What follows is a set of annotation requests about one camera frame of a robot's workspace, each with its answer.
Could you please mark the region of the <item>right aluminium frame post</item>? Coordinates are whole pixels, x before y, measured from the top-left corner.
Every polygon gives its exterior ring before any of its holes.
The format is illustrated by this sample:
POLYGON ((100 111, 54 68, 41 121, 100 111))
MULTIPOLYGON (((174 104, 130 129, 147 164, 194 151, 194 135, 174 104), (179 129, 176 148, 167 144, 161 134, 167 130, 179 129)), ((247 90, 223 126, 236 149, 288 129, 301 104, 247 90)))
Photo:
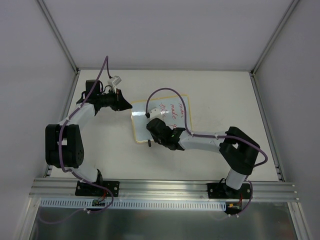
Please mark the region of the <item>right aluminium frame post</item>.
POLYGON ((262 53, 259 55, 254 67, 250 71, 252 76, 255 76, 259 68, 261 67, 262 63, 264 62, 265 58, 267 57, 268 53, 270 52, 271 48, 275 44, 277 38, 279 37, 280 33, 286 26, 287 22, 289 21, 290 17, 294 13, 297 5, 300 3, 300 0, 291 0, 288 7, 284 11, 282 17, 280 18, 279 22, 277 23, 274 31, 272 32, 270 38, 268 39, 266 45, 264 46, 262 53))

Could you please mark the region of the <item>left aluminium frame post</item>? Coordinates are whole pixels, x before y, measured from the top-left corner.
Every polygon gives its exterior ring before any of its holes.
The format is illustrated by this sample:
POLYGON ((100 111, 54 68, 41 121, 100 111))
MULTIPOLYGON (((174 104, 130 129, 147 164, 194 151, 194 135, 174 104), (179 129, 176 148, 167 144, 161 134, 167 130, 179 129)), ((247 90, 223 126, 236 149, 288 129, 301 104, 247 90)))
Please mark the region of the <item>left aluminium frame post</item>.
POLYGON ((72 54, 44 0, 35 0, 36 4, 38 5, 41 13, 43 14, 50 30, 52 31, 56 41, 58 42, 65 58, 67 59, 72 71, 77 74, 79 72, 79 67, 77 66, 72 54))

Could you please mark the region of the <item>aluminium mounting rail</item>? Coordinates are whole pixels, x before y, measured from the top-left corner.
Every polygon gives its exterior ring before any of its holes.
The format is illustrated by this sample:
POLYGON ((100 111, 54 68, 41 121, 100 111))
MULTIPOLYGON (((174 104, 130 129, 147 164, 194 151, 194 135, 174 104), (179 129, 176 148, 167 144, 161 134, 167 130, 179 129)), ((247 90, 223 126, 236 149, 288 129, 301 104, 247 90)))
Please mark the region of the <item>aluminium mounting rail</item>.
MULTIPOLYGON (((209 181, 179 180, 133 180, 118 179, 119 199, 133 200, 208 200, 213 192, 208 188, 209 181)), ((75 178, 36 178, 29 191, 29 197, 74 198, 77 179, 75 178)), ((247 200, 255 202, 294 202, 300 201, 294 183, 282 181, 254 181, 245 183, 240 190, 247 200)))

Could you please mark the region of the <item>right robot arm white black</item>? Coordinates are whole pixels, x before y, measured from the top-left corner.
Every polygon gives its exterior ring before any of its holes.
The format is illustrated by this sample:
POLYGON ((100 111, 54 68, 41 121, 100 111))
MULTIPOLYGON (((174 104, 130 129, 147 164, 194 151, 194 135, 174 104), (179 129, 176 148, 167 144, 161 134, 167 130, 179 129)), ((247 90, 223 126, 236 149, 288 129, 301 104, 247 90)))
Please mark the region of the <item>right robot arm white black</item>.
POLYGON ((186 128, 170 128, 159 118, 150 120, 146 129, 154 142, 171 151, 202 150, 219 153, 230 166, 223 192, 235 198, 242 191, 246 177, 252 174, 260 146, 239 128, 231 126, 224 133, 189 133, 186 128))

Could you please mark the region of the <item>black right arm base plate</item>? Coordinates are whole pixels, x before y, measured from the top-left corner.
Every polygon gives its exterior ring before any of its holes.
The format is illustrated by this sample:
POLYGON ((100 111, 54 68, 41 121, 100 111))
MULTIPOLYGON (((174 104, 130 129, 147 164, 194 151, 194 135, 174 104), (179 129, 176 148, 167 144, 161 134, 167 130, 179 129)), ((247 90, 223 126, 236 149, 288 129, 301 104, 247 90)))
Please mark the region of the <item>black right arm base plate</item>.
POLYGON ((224 182, 207 183, 207 194, 209 199, 245 199, 251 197, 252 187, 249 183, 243 183, 240 189, 235 190, 227 186, 224 182))

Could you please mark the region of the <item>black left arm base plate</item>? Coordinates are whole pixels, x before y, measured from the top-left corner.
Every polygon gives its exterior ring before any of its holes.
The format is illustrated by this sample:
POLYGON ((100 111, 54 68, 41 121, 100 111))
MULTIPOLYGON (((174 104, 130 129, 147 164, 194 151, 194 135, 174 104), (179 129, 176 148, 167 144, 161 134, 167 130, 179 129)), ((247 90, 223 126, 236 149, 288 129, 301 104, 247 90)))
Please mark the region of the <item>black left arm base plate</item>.
POLYGON ((75 195, 78 197, 102 197, 106 193, 106 197, 111 197, 111 194, 115 198, 119 196, 120 182, 104 180, 102 182, 102 187, 96 187, 92 184, 77 182, 75 195))

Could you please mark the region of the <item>small whiteboard with yellow frame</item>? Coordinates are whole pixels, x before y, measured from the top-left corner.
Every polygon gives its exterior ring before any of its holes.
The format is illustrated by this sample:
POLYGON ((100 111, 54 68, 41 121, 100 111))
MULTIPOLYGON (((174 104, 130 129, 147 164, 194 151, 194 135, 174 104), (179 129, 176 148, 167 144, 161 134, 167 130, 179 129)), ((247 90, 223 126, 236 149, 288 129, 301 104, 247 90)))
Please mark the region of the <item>small whiteboard with yellow frame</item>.
MULTIPOLYGON (((146 143, 153 138, 147 130, 149 120, 146 117, 146 101, 135 101, 131 103, 131 121, 135 141, 146 143)), ((189 96, 183 94, 181 97, 168 96, 152 98, 148 103, 148 110, 157 108, 160 110, 161 119, 171 129, 185 127, 185 116, 187 116, 187 126, 192 129, 191 113, 189 106, 189 96)))

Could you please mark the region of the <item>aluminium frame post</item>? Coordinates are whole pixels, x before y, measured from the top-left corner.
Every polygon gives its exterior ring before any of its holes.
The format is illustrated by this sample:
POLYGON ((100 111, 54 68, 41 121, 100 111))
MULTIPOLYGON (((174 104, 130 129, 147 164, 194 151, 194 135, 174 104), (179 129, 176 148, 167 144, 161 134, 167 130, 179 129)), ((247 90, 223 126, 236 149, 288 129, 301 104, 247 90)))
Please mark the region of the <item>aluminium frame post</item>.
POLYGON ((300 0, 291 0, 288 7, 284 11, 282 17, 280 18, 279 22, 277 23, 274 31, 272 32, 270 38, 268 39, 266 45, 264 46, 262 53, 259 55, 254 67, 250 71, 252 76, 255 76, 259 68, 261 67, 262 63, 264 62, 265 58, 267 57, 268 53, 270 52, 271 48, 275 44, 277 38, 279 37, 280 33, 286 26, 287 22, 289 21, 290 17, 294 13, 297 5, 300 3, 300 0))
POLYGON ((65 58, 67 59, 72 71, 77 74, 79 72, 79 67, 77 66, 72 54, 44 0, 35 0, 36 4, 38 5, 41 13, 43 14, 50 30, 52 31, 56 41, 58 42, 65 58))

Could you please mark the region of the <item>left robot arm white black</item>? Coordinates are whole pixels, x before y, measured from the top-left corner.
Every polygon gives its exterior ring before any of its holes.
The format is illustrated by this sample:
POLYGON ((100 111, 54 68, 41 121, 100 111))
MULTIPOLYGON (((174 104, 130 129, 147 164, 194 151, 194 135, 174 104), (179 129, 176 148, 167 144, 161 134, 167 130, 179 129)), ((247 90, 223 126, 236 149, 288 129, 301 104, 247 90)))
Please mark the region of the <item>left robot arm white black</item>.
POLYGON ((103 87, 100 80, 87 80, 85 91, 76 102, 72 113, 57 124, 45 128, 45 160, 48 165, 73 174, 80 182, 86 183, 86 189, 94 196, 104 191, 101 171, 85 163, 85 151, 81 130, 102 108, 111 108, 115 112, 132 109, 118 88, 119 76, 108 80, 103 87))

